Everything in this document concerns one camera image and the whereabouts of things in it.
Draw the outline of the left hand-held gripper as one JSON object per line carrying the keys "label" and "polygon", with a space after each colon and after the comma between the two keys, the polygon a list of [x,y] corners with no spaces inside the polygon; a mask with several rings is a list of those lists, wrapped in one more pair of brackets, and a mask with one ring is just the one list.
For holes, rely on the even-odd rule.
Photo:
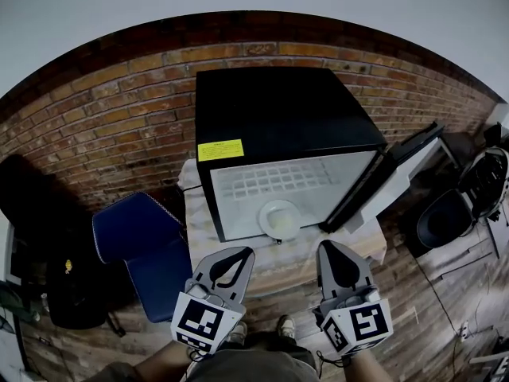
{"label": "left hand-held gripper", "polygon": [[214,354],[246,313],[241,303],[254,263],[255,252],[249,247],[226,248],[204,257],[193,273],[196,282],[190,279],[186,291],[178,295],[171,321],[173,340],[201,356]]}

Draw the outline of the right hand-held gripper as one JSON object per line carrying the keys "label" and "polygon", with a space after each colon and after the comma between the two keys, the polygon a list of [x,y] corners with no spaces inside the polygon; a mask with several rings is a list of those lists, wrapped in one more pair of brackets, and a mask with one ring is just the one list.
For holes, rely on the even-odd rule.
{"label": "right hand-held gripper", "polygon": [[338,355],[373,348],[393,334],[389,302],[370,287],[371,270],[362,256],[324,240],[317,249],[317,275],[322,299],[313,313]]}

